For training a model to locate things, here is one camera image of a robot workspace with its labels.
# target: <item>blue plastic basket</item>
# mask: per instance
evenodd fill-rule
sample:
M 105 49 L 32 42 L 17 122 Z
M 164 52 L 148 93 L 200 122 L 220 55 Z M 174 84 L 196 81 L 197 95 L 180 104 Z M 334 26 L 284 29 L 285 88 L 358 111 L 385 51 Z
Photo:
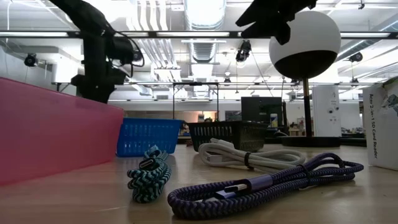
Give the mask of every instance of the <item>blue plastic basket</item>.
M 124 118 L 120 129 L 118 157 L 139 157 L 156 145 L 172 154 L 177 145 L 181 120 Z

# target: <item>black and white sphere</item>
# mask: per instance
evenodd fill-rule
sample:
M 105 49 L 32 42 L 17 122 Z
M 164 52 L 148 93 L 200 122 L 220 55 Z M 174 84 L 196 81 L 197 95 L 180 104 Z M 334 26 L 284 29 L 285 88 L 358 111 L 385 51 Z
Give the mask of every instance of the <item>black and white sphere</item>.
M 341 35 L 333 19 L 322 12 L 304 11 L 288 25 L 288 43 L 280 45 L 275 37 L 269 43 L 271 62 L 279 73 L 297 80 L 313 78 L 335 62 Z

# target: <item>computer monitor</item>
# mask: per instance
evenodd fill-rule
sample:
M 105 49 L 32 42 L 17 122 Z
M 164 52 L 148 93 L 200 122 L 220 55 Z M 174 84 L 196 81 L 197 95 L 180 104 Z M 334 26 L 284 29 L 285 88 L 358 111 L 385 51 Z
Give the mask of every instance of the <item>computer monitor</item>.
M 242 120 L 271 123 L 271 114 L 278 115 L 278 127 L 283 126 L 281 97 L 242 97 Z

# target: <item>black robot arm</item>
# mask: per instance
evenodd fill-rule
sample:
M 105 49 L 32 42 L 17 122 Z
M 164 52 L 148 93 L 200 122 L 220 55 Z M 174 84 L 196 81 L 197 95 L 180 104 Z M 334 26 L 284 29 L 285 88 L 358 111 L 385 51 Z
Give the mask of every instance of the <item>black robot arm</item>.
M 242 27 L 254 22 L 242 32 L 244 39 L 273 36 L 284 45 L 290 40 L 287 22 L 306 7 L 313 9 L 316 5 L 317 0 L 254 0 L 236 25 Z
M 115 85 L 123 85 L 126 74 L 113 67 L 113 60 L 120 65 L 145 61 L 136 43 L 129 37 L 115 37 L 115 31 L 104 14 L 91 4 L 81 0 L 50 0 L 65 12 L 80 29 L 85 55 L 85 75 L 72 78 L 78 94 L 84 98 L 107 103 Z
M 66 13 L 82 32 L 101 35 L 107 32 L 114 35 L 115 31 L 105 19 L 104 14 L 91 4 L 82 0 L 50 0 Z

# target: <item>table surface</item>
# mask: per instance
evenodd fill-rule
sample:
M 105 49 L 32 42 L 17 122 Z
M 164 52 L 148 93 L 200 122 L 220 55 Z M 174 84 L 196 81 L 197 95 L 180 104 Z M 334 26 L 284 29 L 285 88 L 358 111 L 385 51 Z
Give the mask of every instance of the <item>table surface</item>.
M 398 172 L 369 167 L 362 147 L 298 150 L 308 158 L 334 152 L 346 161 L 364 164 L 365 170 L 354 181 L 293 192 L 232 217 L 185 221 L 176 218 L 167 204 L 167 195 L 174 189 L 260 173 L 208 167 L 193 148 L 178 146 L 167 159 L 172 177 L 154 203 L 131 202 L 126 171 L 137 167 L 140 159 L 115 158 L 106 164 L 0 187 L 0 223 L 398 223 Z

